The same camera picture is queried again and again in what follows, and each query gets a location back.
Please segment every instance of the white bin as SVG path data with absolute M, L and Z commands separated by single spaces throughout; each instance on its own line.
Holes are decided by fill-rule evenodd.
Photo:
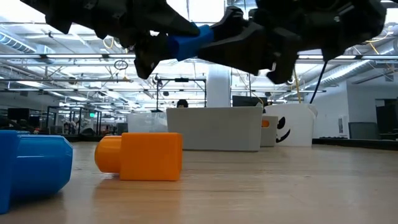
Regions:
M 272 105 L 266 115 L 278 116 L 277 146 L 312 146 L 313 124 L 317 110 L 308 104 Z
M 127 116 L 130 133 L 167 132 L 166 113 L 131 113 Z

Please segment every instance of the orange object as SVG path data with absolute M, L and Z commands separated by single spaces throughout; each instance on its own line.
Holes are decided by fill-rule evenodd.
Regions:
M 268 128 L 268 127 L 269 127 L 269 121 L 267 121 L 267 120 L 262 120 L 262 121 L 261 121 L 261 127 L 263 127 L 263 128 Z
M 119 173 L 121 180 L 179 180 L 182 135 L 123 133 L 105 136 L 95 149 L 101 172 Z

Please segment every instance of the smiley face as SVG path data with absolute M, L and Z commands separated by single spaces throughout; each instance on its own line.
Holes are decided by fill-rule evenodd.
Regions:
M 285 117 L 282 117 L 280 120 L 279 120 L 279 122 L 278 122 L 278 125 L 277 125 L 277 129 L 278 130 L 281 130 L 281 129 L 283 129 L 284 127 L 285 127 L 285 124 L 286 124 L 286 118 Z M 285 139 L 287 139 L 287 137 L 290 135 L 290 129 L 286 132 L 286 134 L 284 134 L 282 137 L 280 137 L 280 138 L 277 138 L 276 139 L 276 143 L 280 143 L 280 142 L 282 142 L 282 141 L 285 141 Z

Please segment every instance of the table surface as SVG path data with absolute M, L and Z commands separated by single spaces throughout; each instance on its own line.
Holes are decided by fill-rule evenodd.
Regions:
M 184 152 L 179 182 L 122 182 L 74 145 L 56 196 L 13 205 L 0 223 L 396 224 L 398 152 L 331 146 Z

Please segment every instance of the person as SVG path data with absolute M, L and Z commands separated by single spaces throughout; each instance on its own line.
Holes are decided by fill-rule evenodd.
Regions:
M 187 100 L 179 100 L 177 102 L 178 108 L 188 108 L 188 101 Z

